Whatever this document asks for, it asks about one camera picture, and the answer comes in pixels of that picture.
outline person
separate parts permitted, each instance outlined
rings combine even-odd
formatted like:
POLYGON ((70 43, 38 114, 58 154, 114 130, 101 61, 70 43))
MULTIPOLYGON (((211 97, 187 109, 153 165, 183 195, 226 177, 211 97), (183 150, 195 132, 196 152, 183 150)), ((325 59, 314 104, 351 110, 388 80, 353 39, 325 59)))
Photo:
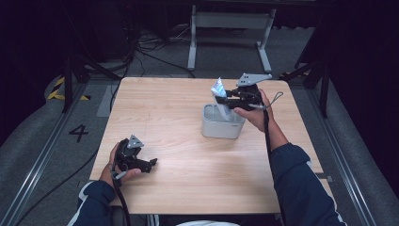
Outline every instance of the person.
MULTIPOLYGON (((317 176, 308 165, 309 156, 302 148, 290 143, 274 119, 270 101, 260 89, 263 102, 268 106, 268 132, 271 147, 271 170, 274 188, 283 210, 285 225, 346 225, 335 211, 335 203, 328 196, 317 176)), ((234 112, 246 118, 264 133, 263 111, 246 111, 236 107, 234 112)), ((114 147, 110 155, 113 162, 114 147)), ((122 177, 122 182, 131 180, 140 173, 132 169, 122 177)), ((115 198, 108 165, 97 182, 87 184, 79 194, 79 209, 69 225, 111 225, 109 203, 115 198)))

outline wooden table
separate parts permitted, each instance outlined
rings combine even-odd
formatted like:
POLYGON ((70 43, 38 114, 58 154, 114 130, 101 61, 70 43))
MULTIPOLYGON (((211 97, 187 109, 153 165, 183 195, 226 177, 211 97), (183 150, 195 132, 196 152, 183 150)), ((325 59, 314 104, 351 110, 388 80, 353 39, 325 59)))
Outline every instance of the wooden table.
MULTIPOLYGON (((235 89, 237 80, 222 82, 225 89, 235 89)), ((278 213, 264 134, 248 121, 238 139, 201 134, 202 109, 214 102, 215 81, 124 78, 90 179, 100 177, 117 142, 135 135, 145 144, 138 157, 158 162, 151 173, 121 188, 131 213, 278 213)), ((284 92, 273 104, 275 119, 286 137, 311 157, 313 171, 323 172, 288 85, 264 81, 258 86, 270 99, 284 92)))

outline navy jacket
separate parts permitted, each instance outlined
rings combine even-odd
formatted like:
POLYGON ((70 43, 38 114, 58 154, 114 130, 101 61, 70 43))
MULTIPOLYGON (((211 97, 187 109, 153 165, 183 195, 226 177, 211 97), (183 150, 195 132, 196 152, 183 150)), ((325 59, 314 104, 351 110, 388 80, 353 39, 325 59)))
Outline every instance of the navy jacket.
MULTIPOLYGON (((346 225, 335 211, 317 176, 308 166, 308 155, 291 143, 272 152, 274 188, 290 225, 346 225)), ((103 181, 90 182, 79 194, 78 211, 69 225, 111 225, 109 203, 115 199, 113 188, 103 181)))

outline hazard tape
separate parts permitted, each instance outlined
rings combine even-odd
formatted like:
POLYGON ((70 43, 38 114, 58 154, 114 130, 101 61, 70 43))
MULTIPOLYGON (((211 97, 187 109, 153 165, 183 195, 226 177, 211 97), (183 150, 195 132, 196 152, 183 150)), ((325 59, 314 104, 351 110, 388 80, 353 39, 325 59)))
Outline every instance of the hazard tape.
MULTIPOLYGON (((53 90, 50 92, 50 95, 47 97, 48 100, 50 99, 58 99, 58 100, 65 100, 65 95, 57 94, 59 91, 59 88, 61 88, 62 84, 65 82, 65 77, 63 74, 61 74, 56 81, 56 84, 53 87, 53 90)), ((81 101, 89 101, 91 99, 91 96, 88 95, 83 95, 80 100, 81 101)))

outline gray carpet floor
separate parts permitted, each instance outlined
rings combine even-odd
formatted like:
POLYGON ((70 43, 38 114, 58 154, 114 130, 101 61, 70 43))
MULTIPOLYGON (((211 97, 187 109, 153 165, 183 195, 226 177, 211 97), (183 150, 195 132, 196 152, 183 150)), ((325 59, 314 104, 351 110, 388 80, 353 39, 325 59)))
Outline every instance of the gray carpet floor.
MULTIPOLYGON (((312 34, 312 29, 273 29, 266 45, 273 78, 280 73, 293 71, 295 62, 312 34)), ((238 79, 242 73, 263 73, 262 64, 255 48, 255 42, 262 36, 257 31, 203 30, 199 32, 196 78, 231 78, 238 79)), ((127 76, 170 76, 190 77, 184 68, 187 65, 189 41, 187 33, 182 40, 170 43, 159 50, 145 52, 169 63, 168 65, 152 57, 136 52, 127 76)), ((152 48, 151 44, 142 44, 152 48)), ((59 74, 43 93, 48 96, 59 74)), ((348 225, 363 225, 359 210, 354 204, 351 193, 332 154, 326 132, 317 120, 317 109, 311 106, 308 90, 301 86, 303 78, 296 78, 289 84, 294 94, 300 114, 305 122, 311 141, 319 156, 327 176, 338 212, 348 225)), ((26 194, 26 201, 21 205, 22 215, 44 194, 80 168, 99 147, 109 116, 109 102, 118 82, 110 81, 101 74, 92 75, 85 86, 85 95, 89 101, 77 101, 60 131, 55 147, 43 170, 38 175, 34 189, 26 194), (70 131, 85 126, 87 135, 78 141, 77 135, 70 131)), ((58 119, 61 117, 63 101, 48 100, 47 104, 28 117, 0 148, 0 217, 3 218, 20 187, 32 169, 41 150, 46 145, 58 119)), ((330 83, 327 102, 328 119, 326 121, 337 138, 344 156, 354 172, 363 199, 368 204, 374 217, 375 225, 396 225, 399 222, 399 202, 378 170, 367 147, 361 140, 356 127, 350 120, 339 95, 330 83)), ((21 222, 20 225, 66 225, 76 211, 77 195, 82 185, 88 180, 93 161, 55 192, 46 197, 21 222)), ((141 218, 136 218, 136 225, 143 225, 141 218)))

